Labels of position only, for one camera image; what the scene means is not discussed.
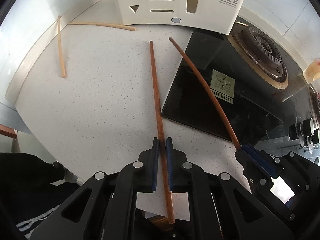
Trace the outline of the light bamboo chopstick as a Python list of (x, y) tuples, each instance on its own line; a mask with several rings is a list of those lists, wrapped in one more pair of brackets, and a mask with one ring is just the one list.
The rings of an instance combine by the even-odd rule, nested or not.
[(92, 26), (100, 26), (100, 27), (108, 27), (108, 28), (117, 28), (128, 31), (136, 31), (136, 27), (131, 27), (127, 25), (114, 24), (114, 23), (104, 23), (104, 22), (71, 22), (68, 25), (92, 25)]

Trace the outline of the tan bamboo chopstick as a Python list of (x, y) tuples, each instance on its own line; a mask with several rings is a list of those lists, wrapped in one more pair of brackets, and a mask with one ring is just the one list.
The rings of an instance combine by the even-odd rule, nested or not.
[(62, 78), (66, 78), (66, 68), (63, 60), (62, 53), (62, 41), (61, 41), (61, 17), (60, 15), (57, 17), (57, 46), (58, 46), (58, 55), (59, 55), (59, 63), (61, 68), (61, 76)]

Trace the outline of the stove control knob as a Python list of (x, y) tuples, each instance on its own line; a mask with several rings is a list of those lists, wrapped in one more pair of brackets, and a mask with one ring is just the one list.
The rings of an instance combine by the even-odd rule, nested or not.
[(289, 127), (289, 139), (299, 140), (300, 146), (312, 153), (319, 146), (319, 128), (313, 118), (302, 120), (296, 117), (295, 123)]

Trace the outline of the reddish brown wooden chopstick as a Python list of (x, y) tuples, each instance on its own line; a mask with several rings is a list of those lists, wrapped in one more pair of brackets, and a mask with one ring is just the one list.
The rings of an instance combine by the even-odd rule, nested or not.
[(193, 64), (191, 59), (189, 59), (189, 57), (186, 55), (186, 53), (177, 44), (177, 42), (172, 37), (169, 37), (169, 41), (174, 45), (174, 47), (181, 54), (181, 56), (183, 57), (184, 61), (191, 68), (192, 72), (196, 75), (196, 77), (199, 80), (199, 82), (201, 83), (202, 87), (204, 88), (204, 90), (208, 94), (208, 96), (209, 96), (211, 102), (213, 103), (213, 105), (215, 106), (215, 109), (217, 110), (217, 112), (218, 112), (218, 114), (219, 114), (219, 116), (220, 116), (225, 128), (227, 129), (227, 132), (228, 132), (229, 136), (231, 137), (231, 141), (232, 141), (235, 149), (236, 150), (241, 150), (240, 143), (239, 143), (239, 141), (238, 141), (238, 139), (236, 137), (236, 134), (235, 134), (235, 132), (234, 132), (234, 130), (233, 130), (233, 128), (232, 128), (227, 116), (225, 115), (221, 105), (219, 104), (219, 102), (218, 102), (217, 98), (215, 97), (214, 93), (211, 91), (210, 87), (206, 83), (205, 79), (202, 77), (202, 75), (200, 74), (198, 69), (195, 67), (195, 65)]

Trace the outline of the right stove burner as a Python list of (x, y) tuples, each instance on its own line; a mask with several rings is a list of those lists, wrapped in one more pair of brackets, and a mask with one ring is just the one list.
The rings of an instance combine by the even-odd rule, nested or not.
[(312, 85), (309, 85), (309, 95), (310, 95), (310, 105), (311, 105), (311, 114), (315, 125), (319, 128), (319, 96), (316, 90)]

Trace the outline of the person's dark clothing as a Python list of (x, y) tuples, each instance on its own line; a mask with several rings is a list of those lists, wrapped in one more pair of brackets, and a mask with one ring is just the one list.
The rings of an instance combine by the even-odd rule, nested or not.
[(29, 239), (80, 186), (65, 169), (27, 153), (1, 153), (1, 239)]

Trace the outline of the white utensil holder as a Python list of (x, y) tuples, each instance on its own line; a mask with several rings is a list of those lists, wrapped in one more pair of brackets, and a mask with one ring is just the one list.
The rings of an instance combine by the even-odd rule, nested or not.
[(115, 0), (124, 25), (172, 24), (228, 35), (244, 0)]

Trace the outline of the black glass gas stove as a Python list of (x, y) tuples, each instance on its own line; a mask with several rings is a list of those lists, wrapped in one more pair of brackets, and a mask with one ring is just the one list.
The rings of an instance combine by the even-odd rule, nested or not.
[(274, 42), (289, 78), (284, 90), (274, 88), (256, 74), (229, 43), (227, 35), (195, 29), (184, 52), (214, 93), (240, 144), (250, 144), (273, 156), (294, 151), (316, 159), (319, 146), (310, 153), (299, 140), (289, 139), (289, 127), (296, 117), (312, 118), (310, 84), (297, 62)]

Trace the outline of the left stove burner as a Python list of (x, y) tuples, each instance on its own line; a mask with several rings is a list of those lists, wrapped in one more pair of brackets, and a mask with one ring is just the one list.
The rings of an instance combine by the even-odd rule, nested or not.
[(287, 69), (272, 38), (255, 26), (236, 21), (227, 40), (264, 81), (279, 90), (287, 88)]

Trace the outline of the plastic drink cup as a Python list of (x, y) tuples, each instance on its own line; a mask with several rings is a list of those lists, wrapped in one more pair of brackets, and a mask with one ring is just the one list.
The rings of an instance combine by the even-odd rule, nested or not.
[(316, 58), (313, 62), (303, 71), (306, 83), (312, 83), (320, 77), (320, 59)]

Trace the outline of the stove burner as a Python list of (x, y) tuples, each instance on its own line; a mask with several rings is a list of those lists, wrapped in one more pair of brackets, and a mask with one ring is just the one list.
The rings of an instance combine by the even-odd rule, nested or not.
[(315, 125), (319, 128), (319, 96), (316, 90), (312, 85), (309, 85), (309, 95), (310, 95), (310, 105), (311, 105), (311, 114)]
[(287, 88), (287, 69), (272, 38), (255, 26), (236, 21), (227, 40), (264, 81), (279, 90)]

